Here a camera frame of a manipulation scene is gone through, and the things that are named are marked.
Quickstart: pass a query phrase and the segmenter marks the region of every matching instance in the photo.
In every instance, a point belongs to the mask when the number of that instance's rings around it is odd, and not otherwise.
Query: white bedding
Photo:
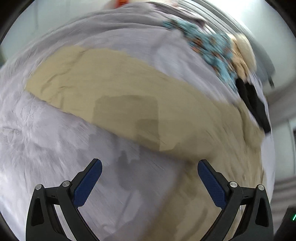
[[[102,161],[103,173],[79,209],[81,214],[100,240],[137,240],[182,169],[182,162],[118,138],[24,92],[30,74],[59,47],[78,44],[123,50],[190,83],[209,98],[228,102],[239,98],[190,49],[180,32],[160,27],[161,20],[149,4],[92,14],[29,44],[0,69],[0,211],[20,241],[25,240],[35,185],[52,187],[71,180],[93,158]],[[255,77],[252,81],[263,97]],[[270,197],[274,162],[270,135],[262,144]],[[69,228],[62,225],[72,239]]]

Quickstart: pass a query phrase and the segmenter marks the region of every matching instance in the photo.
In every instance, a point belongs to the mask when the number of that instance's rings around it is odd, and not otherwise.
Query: beige blanket
[[[196,241],[212,225],[220,209],[197,175],[201,159],[241,186],[262,183],[263,133],[243,102],[212,101],[124,52],[61,48],[37,68],[26,90],[64,112],[188,163],[143,240]]]

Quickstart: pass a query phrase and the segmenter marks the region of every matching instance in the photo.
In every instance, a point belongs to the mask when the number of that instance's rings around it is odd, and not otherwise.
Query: blue gripper pad
[[[102,162],[97,159],[96,163],[87,172],[87,174],[84,176],[84,178],[74,191],[73,205],[75,208],[81,207],[85,204],[92,189],[94,188],[94,185],[101,176],[102,170]]]
[[[226,206],[226,196],[219,182],[202,161],[197,165],[197,172],[215,205],[223,210]]]

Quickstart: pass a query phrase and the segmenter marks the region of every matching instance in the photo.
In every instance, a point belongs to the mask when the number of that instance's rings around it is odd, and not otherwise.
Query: orange object
[[[121,7],[124,4],[127,4],[128,0],[116,0],[115,8]]]

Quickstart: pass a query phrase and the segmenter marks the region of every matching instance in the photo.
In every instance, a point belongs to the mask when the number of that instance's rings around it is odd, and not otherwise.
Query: silver screw
[[[62,184],[63,187],[68,187],[69,185],[70,185],[69,181],[64,181]]]
[[[42,188],[41,184],[37,184],[35,187],[36,190],[40,190],[41,188]]]
[[[233,187],[233,188],[236,188],[237,187],[237,183],[236,182],[230,182],[230,186]]]
[[[263,191],[265,188],[264,188],[263,185],[258,185],[258,189],[261,190],[261,191]]]

